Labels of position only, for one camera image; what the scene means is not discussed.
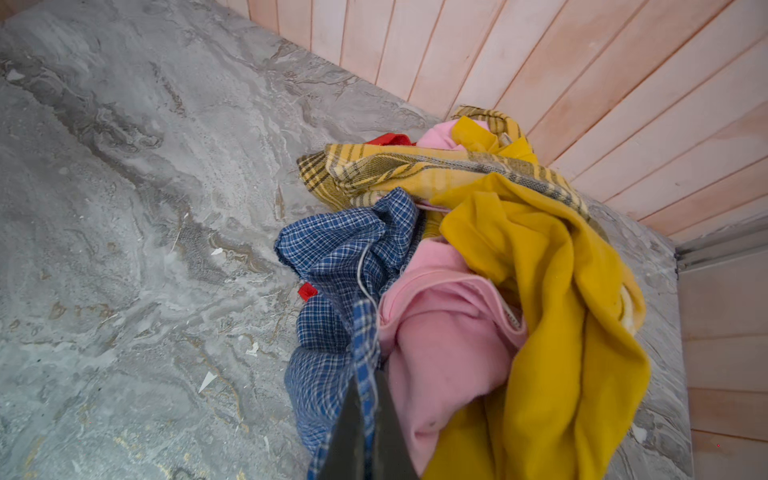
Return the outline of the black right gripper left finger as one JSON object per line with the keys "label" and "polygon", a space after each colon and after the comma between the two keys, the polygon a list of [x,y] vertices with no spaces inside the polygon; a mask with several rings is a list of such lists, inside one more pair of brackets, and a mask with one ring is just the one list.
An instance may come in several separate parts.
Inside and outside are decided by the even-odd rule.
{"label": "black right gripper left finger", "polygon": [[361,402],[354,379],[347,388],[320,480],[363,480],[365,478],[365,443]]}

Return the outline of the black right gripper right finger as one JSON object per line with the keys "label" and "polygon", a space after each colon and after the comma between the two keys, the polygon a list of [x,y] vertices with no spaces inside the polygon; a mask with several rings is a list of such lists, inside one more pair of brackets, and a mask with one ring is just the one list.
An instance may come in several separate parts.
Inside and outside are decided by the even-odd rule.
{"label": "black right gripper right finger", "polygon": [[375,480],[418,480],[394,402],[383,371],[375,372],[378,407],[375,415],[373,478]]}

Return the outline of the blue checked shirt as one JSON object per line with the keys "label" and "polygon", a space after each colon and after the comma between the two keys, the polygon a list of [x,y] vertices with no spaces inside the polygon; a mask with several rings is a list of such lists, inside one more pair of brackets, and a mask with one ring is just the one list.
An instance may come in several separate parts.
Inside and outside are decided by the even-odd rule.
{"label": "blue checked shirt", "polygon": [[422,213],[397,188],[372,207],[308,217],[278,235],[280,262],[317,291],[298,316],[298,346],[285,373],[297,431],[311,456],[310,479],[326,464],[347,396],[361,406],[363,476],[372,475],[378,303],[415,253],[422,231]]}

